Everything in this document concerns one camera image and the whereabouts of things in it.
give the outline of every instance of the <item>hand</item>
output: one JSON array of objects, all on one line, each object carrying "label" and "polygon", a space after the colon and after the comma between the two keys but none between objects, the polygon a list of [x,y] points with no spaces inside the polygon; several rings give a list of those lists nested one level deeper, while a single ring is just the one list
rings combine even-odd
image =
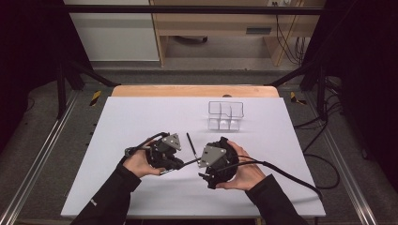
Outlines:
[{"label": "hand", "polygon": [[[228,144],[237,151],[238,156],[244,156],[239,157],[239,162],[252,161],[246,158],[249,154],[242,147],[231,141],[228,141]],[[219,183],[216,188],[250,190],[264,178],[266,176],[256,164],[238,166],[234,179],[229,182]]]},{"label": "hand", "polygon": [[160,175],[161,172],[165,171],[164,168],[155,169],[148,164],[146,160],[145,150],[138,150],[131,157],[127,158],[123,166],[126,167],[129,171],[133,172],[138,178],[143,176],[152,174],[152,175]]}]

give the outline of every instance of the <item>black sleeve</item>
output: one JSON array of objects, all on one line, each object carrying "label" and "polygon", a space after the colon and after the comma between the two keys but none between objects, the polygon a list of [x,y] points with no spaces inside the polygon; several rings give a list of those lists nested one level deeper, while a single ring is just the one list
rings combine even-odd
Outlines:
[{"label": "black sleeve", "polygon": [[140,178],[118,164],[71,225],[123,224],[130,206],[130,193],[140,183]]},{"label": "black sleeve", "polygon": [[293,207],[273,175],[268,175],[249,191],[249,199],[257,206],[267,225],[308,224]]}]

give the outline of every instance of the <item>transparent container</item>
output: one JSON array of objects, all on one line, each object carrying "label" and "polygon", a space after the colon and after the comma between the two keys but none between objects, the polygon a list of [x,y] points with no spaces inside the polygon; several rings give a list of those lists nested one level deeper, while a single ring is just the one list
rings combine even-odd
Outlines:
[{"label": "transparent container", "polygon": [[239,130],[243,118],[243,102],[209,101],[208,129]]}]

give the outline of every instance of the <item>white table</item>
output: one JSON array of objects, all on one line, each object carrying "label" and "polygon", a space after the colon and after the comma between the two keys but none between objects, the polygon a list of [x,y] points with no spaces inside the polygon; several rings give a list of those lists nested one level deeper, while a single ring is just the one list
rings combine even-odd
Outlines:
[{"label": "white table", "polygon": [[[240,131],[207,129],[210,100],[241,101],[245,117]],[[178,133],[182,151],[176,157],[194,159],[186,133],[201,155],[207,143],[221,136],[243,146],[253,158],[266,160],[297,178],[314,184],[282,98],[279,97],[109,97],[64,209],[76,217],[115,169],[127,147],[159,133]],[[310,189],[273,173],[283,191],[304,217],[325,215]],[[128,218],[258,218],[257,208],[243,191],[208,189],[195,163],[166,175],[146,176],[131,194]]]}]

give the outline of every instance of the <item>person's arm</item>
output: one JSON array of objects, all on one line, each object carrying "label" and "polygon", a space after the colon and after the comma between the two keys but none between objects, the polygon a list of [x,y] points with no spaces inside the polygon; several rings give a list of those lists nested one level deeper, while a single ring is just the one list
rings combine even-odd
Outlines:
[{"label": "person's arm", "polygon": [[[243,156],[239,158],[239,162],[251,161],[247,158],[249,154],[242,147],[231,141],[228,143],[239,156]],[[265,176],[256,164],[239,166],[233,180],[219,183],[216,188],[245,190],[267,225],[308,224],[298,215],[275,178],[272,175]]]},{"label": "person's arm", "polygon": [[124,159],[71,225],[123,224],[129,211],[130,193],[140,185],[140,178],[148,174],[160,175],[164,170],[152,168],[144,150]]}]

